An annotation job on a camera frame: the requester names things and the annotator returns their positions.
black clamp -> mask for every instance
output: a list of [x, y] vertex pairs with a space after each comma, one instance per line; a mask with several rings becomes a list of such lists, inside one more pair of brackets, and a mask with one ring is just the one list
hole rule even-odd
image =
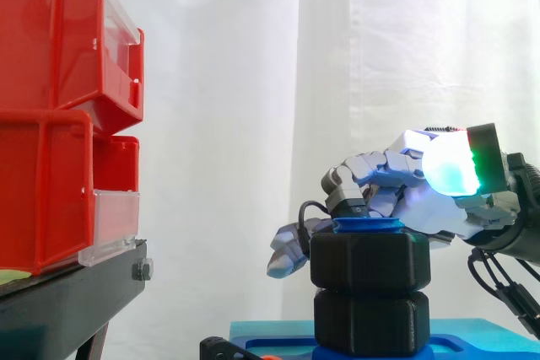
[[236, 354], [241, 354], [245, 360], [262, 360], [260, 357], [249, 353], [222, 337], [208, 337], [201, 341], [200, 360], [235, 360]]

orange object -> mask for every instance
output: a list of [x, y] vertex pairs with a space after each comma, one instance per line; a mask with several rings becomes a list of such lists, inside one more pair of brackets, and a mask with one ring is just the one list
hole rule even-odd
[[[96, 242], [137, 233], [138, 205], [120, 211], [134, 221], [117, 225], [118, 212], [107, 211], [118, 195], [138, 204], [136, 138], [94, 137], [82, 111], [0, 110], [0, 150], [0, 269], [39, 274]], [[97, 189], [126, 193], [105, 194], [103, 211]]]
[[143, 43], [117, 0], [0, 0], [0, 108], [84, 110], [109, 135], [137, 124]]

blue platform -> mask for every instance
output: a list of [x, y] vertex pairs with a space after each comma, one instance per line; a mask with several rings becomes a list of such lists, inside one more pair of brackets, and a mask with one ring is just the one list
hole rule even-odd
[[[429, 346], [410, 360], [540, 360], [540, 343], [487, 320], [431, 320], [431, 333]], [[257, 356], [353, 360], [317, 347], [313, 321], [233, 322], [230, 340]]]

glowing light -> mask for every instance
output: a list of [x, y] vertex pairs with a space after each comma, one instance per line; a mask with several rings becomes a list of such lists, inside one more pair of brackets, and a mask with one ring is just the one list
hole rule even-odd
[[480, 187], [465, 131], [431, 141], [422, 157], [422, 170], [429, 185], [446, 196], [472, 196]]

white backdrop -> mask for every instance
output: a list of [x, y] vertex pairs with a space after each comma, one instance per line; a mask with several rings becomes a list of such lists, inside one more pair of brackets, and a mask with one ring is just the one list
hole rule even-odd
[[[330, 166], [404, 129], [495, 121], [540, 164], [538, 0], [121, 2], [147, 39], [145, 119], [128, 133], [155, 274], [111, 322], [105, 360], [197, 358], [231, 320], [310, 318], [307, 269], [266, 278], [269, 242], [323, 198]], [[433, 254], [432, 315], [523, 333], [468, 251]]]

